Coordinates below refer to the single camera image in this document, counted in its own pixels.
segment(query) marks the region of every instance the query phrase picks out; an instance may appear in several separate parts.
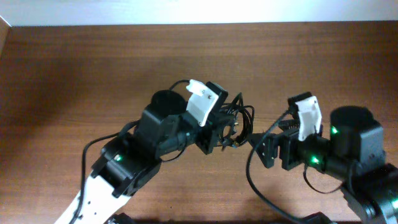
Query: robotic hand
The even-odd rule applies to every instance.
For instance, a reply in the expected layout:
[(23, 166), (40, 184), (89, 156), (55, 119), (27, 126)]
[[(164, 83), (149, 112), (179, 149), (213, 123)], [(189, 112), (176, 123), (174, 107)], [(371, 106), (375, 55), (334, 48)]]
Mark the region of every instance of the robotic hand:
[[(179, 83), (189, 83), (187, 90), (192, 96), (188, 102), (173, 91)], [(169, 90), (155, 93), (139, 121), (128, 123), (119, 133), (96, 139), (84, 148), (81, 190), (55, 223), (106, 222), (158, 173), (163, 162), (175, 160), (191, 144), (205, 154), (212, 153), (216, 146), (224, 149), (245, 144), (253, 131), (254, 108), (243, 105), (241, 93), (231, 103), (224, 103), (227, 97), (228, 92), (217, 84), (204, 85), (196, 80), (181, 80)], [(243, 117), (243, 130), (232, 138), (239, 113)], [(225, 127), (229, 127), (229, 132), (224, 136)], [(132, 128), (135, 128), (133, 134), (129, 133)], [(102, 148), (86, 180), (88, 148), (108, 138), (113, 139)], [(174, 151), (180, 151), (175, 158), (167, 161), (160, 158)]]
[[(331, 223), (322, 213), (299, 219), (276, 207), (263, 196), (250, 177), (250, 162), (254, 152), (266, 168), (274, 165), (278, 156), (282, 168), (291, 170), (305, 164), (304, 180), (322, 194), (341, 190), (348, 206), (363, 223), (396, 224), (398, 219), (398, 169), (386, 164), (383, 150), (383, 128), (372, 113), (357, 106), (335, 109), (330, 115), (330, 140), (322, 137), (322, 115), (318, 101), (311, 93), (288, 99), (288, 110), (265, 133), (253, 134), (249, 142), (253, 149), (246, 166), (246, 175), (255, 193), (294, 223)], [(283, 120), (291, 114), (293, 119)], [(280, 134), (272, 134), (276, 127)], [(307, 168), (342, 180), (336, 190), (321, 192), (310, 185)]]

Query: table surface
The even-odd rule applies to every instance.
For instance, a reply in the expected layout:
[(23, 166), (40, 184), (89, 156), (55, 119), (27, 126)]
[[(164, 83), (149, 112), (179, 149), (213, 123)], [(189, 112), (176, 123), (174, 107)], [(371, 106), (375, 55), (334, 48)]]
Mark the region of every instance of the table surface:
[[(318, 97), (325, 129), (339, 106), (367, 106), (398, 165), (398, 22), (182, 26), (13, 27), (0, 60), (0, 223), (53, 223), (79, 191), (83, 146), (115, 133), (157, 90), (192, 78), (243, 92), (267, 129), (304, 91)], [(177, 91), (185, 93), (180, 86)], [(105, 142), (88, 153), (94, 163)], [(124, 206), (135, 219), (274, 220), (245, 176), (250, 147), (195, 146)], [(358, 220), (341, 192), (320, 195), (290, 172), (252, 163), (258, 188), (284, 210)], [(322, 190), (339, 181), (310, 170)]]

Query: white wall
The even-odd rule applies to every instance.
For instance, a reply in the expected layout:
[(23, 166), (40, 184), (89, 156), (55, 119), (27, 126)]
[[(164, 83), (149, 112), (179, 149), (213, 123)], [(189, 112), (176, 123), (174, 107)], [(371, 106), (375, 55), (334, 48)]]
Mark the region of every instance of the white wall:
[(398, 0), (0, 0), (12, 26), (397, 20)]

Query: white casing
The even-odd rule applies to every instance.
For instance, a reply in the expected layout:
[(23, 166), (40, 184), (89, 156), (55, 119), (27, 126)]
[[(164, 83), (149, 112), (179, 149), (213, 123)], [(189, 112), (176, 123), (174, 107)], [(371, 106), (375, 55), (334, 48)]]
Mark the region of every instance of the white casing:
[(189, 81), (187, 90), (192, 93), (188, 100), (187, 111), (198, 121), (199, 126), (203, 127), (218, 100), (218, 95), (205, 84), (196, 80)]
[[(75, 224), (103, 224), (131, 198), (125, 195), (120, 195), (119, 198), (113, 197), (113, 190), (112, 185), (101, 176), (98, 175), (95, 178), (89, 176), (85, 185), (83, 206), (79, 214), (83, 217), (76, 219)], [(68, 224), (70, 222), (78, 206), (79, 196), (80, 192), (55, 224)]]
[(298, 140), (304, 141), (309, 135), (319, 133), (322, 122), (321, 109), (316, 96), (298, 101), (296, 105), (300, 118)]

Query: wooden table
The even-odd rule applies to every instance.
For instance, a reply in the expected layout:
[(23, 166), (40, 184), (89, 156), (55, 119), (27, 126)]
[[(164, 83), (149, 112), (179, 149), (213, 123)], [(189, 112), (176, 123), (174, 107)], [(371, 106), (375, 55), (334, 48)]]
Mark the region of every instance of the wooden table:
[[(304, 91), (318, 97), (326, 129), (334, 108), (367, 106), (398, 166), (398, 22), (13, 27), (0, 60), (0, 223), (53, 223), (78, 192), (83, 146), (139, 119), (157, 90), (183, 78), (217, 82), (229, 101), (243, 92), (256, 107), (255, 132)], [(89, 165), (104, 143), (90, 149)], [(249, 150), (205, 156), (189, 147), (120, 212), (274, 220), (246, 181)], [(256, 185), (288, 212), (358, 220), (341, 192), (317, 194), (302, 171), (282, 170), (280, 160), (269, 170), (252, 164)], [(323, 190), (339, 184), (314, 170), (309, 179)]]

